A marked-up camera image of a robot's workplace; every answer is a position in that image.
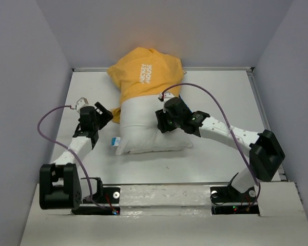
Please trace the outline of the white pillow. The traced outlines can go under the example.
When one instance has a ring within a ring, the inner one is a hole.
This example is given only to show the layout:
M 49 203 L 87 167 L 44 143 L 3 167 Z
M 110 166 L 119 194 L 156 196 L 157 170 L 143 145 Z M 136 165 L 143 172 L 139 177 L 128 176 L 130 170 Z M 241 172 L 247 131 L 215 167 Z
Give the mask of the white pillow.
M 163 108 L 157 95 L 139 96 L 124 101 L 120 113 L 120 143 L 116 155 L 145 152 L 180 151 L 193 146 L 180 129 L 161 133 L 156 111 Z

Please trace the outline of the yellow printed pillowcase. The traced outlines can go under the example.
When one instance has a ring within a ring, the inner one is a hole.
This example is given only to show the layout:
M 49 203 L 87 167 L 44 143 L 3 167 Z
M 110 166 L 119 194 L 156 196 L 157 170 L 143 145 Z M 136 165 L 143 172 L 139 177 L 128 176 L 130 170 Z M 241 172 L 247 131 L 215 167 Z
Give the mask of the yellow printed pillowcase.
M 107 69 L 120 90 L 120 104 L 138 96 L 157 95 L 179 84 L 185 71 L 181 60 L 155 49 L 137 47 Z

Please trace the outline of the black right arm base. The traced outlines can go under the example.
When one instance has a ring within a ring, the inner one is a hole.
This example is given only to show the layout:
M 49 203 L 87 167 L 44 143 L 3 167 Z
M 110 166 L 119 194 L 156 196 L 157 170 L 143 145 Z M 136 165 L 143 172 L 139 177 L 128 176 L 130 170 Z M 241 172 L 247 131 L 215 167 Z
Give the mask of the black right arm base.
M 240 193 L 231 184 L 227 186 L 210 187 L 211 213 L 213 215 L 259 215 L 258 198 L 261 186 L 258 191 L 250 187 L 245 193 Z

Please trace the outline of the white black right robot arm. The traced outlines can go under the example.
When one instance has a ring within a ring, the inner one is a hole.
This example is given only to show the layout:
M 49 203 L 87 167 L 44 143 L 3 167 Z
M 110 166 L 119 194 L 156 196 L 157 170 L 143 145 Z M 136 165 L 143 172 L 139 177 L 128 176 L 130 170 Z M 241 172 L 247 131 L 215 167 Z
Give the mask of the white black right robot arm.
M 270 182 L 285 159 L 277 137 L 270 130 L 258 133 L 231 126 L 208 113 L 191 111 L 181 98 L 169 93 L 160 95 L 159 101 L 163 107 L 156 111 L 156 117 L 162 133 L 181 129 L 186 134 L 214 140 L 239 151 L 246 167 L 226 188 L 226 195 L 232 201 L 242 198 L 249 188 Z

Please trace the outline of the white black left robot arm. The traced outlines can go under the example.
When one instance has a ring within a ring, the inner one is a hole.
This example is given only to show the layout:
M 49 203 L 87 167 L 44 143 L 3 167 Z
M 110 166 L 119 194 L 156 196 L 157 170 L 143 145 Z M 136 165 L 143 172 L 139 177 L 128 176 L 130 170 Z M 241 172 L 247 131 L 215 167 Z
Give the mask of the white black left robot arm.
M 94 149 L 99 130 L 113 119 L 113 114 L 99 102 L 89 105 L 84 97 L 67 108 L 77 111 L 79 123 L 68 146 L 53 141 L 64 148 L 63 154 L 40 167 L 39 204 L 43 210 L 78 209 L 83 199 L 98 207 L 97 202 L 103 198 L 103 189 L 91 185 L 82 160 Z

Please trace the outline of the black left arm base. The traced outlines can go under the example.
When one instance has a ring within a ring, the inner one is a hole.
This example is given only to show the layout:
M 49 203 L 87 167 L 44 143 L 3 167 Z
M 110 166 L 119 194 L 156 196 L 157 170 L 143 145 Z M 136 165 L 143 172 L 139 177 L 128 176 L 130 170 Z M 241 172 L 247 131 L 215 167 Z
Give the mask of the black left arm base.
M 85 177 L 80 179 L 80 184 L 82 189 L 82 200 L 79 208 L 71 210 L 73 215 L 120 215 L 121 187 L 103 185 L 99 177 L 91 177 L 90 184 L 93 191 L 92 200 L 100 205 L 100 207 L 98 207 L 92 201 L 87 200 L 89 196 L 89 187 Z

